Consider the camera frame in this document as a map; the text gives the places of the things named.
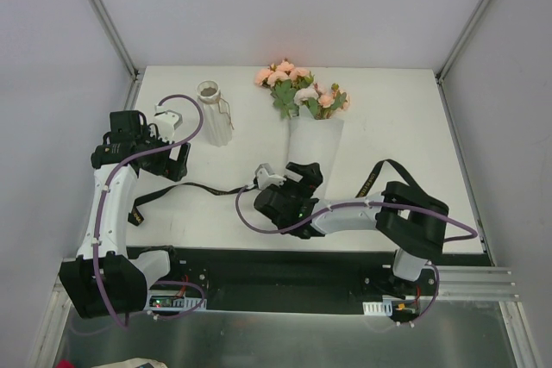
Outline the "white wrapping paper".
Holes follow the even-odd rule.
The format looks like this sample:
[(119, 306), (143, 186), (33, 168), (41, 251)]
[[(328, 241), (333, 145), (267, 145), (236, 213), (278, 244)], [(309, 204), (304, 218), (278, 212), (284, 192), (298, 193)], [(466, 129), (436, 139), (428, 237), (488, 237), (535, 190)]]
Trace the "white wrapping paper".
[(323, 182), (314, 193), (325, 198), (331, 172), (342, 137), (344, 121), (329, 118), (317, 120), (302, 106), (298, 115), (289, 121), (288, 162), (300, 165), (318, 163)]

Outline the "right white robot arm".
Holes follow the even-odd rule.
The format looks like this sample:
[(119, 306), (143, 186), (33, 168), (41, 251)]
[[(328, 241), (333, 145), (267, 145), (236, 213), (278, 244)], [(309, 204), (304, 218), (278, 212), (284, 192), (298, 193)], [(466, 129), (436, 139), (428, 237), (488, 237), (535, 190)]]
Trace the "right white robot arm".
[(275, 234), (309, 240), (345, 231), (377, 231), (398, 247), (388, 283), (402, 295), (417, 287), (425, 264), (442, 255), (446, 222), (441, 218), (448, 216), (449, 207), (410, 178), (391, 181), (371, 196), (329, 201), (315, 197), (323, 184), (318, 163), (290, 162), (286, 169), (297, 178), (280, 176), (269, 164), (255, 171), (260, 193), (254, 209), (276, 227)]

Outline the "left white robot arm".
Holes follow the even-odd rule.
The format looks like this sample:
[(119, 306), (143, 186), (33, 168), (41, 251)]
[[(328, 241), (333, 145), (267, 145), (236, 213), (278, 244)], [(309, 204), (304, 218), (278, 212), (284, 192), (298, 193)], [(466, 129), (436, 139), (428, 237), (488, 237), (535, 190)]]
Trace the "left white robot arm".
[(158, 110), (152, 122), (139, 110), (110, 113), (110, 130), (91, 155), (95, 192), (85, 237), (59, 273), (81, 318), (142, 311), (154, 283), (165, 290), (180, 284), (172, 247), (150, 247), (132, 259), (126, 231), (143, 220), (134, 199), (140, 173), (173, 182), (186, 175), (190, 144), (179, 147), (176, 159), (169, 149), (181, 123), (181, 114), (169, 109)]

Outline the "pink flower bouquet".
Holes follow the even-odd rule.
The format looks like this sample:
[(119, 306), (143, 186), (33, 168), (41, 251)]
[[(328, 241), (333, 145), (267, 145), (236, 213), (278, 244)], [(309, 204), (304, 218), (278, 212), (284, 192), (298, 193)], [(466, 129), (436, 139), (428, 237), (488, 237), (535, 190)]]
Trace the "pink flower bouquet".
[(326, 89), (310, 69), (287, 59), (259, 70), (254, 83), (269, 90), (273, 107), (283, 119), (299, 116), (300, 110), (306, 109), (315, 120), (327, 120), (336, 111), (347, 110), (351, 101), (339, 84), (333, 83)]

